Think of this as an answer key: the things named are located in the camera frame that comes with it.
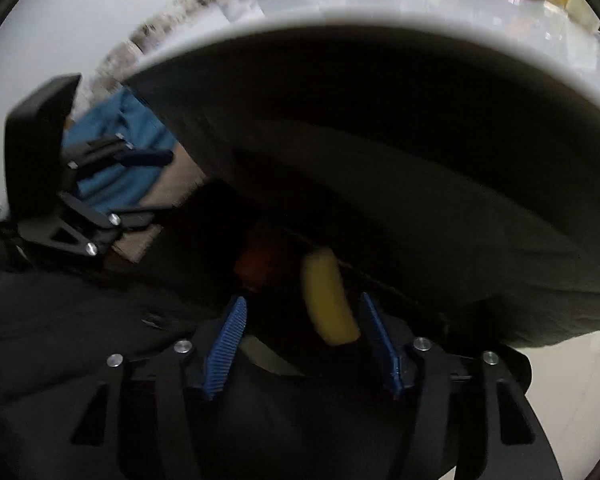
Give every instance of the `yellow sponge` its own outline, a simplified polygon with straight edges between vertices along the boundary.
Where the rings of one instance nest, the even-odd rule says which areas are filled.
[[[353,343],[360,337],[342,286],[338,261],[329,248],[302,261],[302,294],[315,331],[330,346]]]

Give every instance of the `blue cloth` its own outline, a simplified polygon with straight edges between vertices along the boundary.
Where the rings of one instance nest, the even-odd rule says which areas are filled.
[[[158,118],[126,89],[97,105],[72,126],[64,145],[123,134],[139,149],[171,150],[173,134]],[[120,164],[100,171],[78,183],[80,195],[88,205],[101,212],[133,206],[158,180],[162,168],[124,168]]]

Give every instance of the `yellow object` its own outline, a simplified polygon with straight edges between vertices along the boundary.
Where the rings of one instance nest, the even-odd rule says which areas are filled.
[[[572,22],[583,27],[589,34],[600,28],[600,19],[586,0],[568,0],[564,6]]]
[[[301,280],[309,318],[325,343],[339,346],[356,341],[360,329],[347,302],[333,251],[323,248],[305,256]]]

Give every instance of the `tiled floor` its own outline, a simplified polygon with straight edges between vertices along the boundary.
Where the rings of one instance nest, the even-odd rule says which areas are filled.
[[[600,458],[600,332],[524,352],[533,367],[527,398],[564,480],[584,480]]]

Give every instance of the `metal screw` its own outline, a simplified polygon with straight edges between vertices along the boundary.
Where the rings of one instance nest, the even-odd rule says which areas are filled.
[[[181,339],[175,345],[173,345],[173,349],[178,354],[186,354],[191,351],[192,347],[193,345],[191,344],[191,341],[188,341],[186,339]]]
[[[431,341],[426,337],[417,337],[413,340],[413,346],[416,350],[426,352],[427,350],[431,350]]]
[[[111,354],[107,357],[107,366],[111,368],[116,368],[122,364],[122,361],[125,359],[120,354]]]
[[[500,362],[498,354],[496,354],[496,352],[492,352],[491,350],[488,350],[482,354],[482,360],[488,365],[492,366]]]
[[[87,246],[85,247],[85,249],[89,256],[97,256],[97,254],[98,254],[98,247],[93,242],[89,242],[87,244]]]

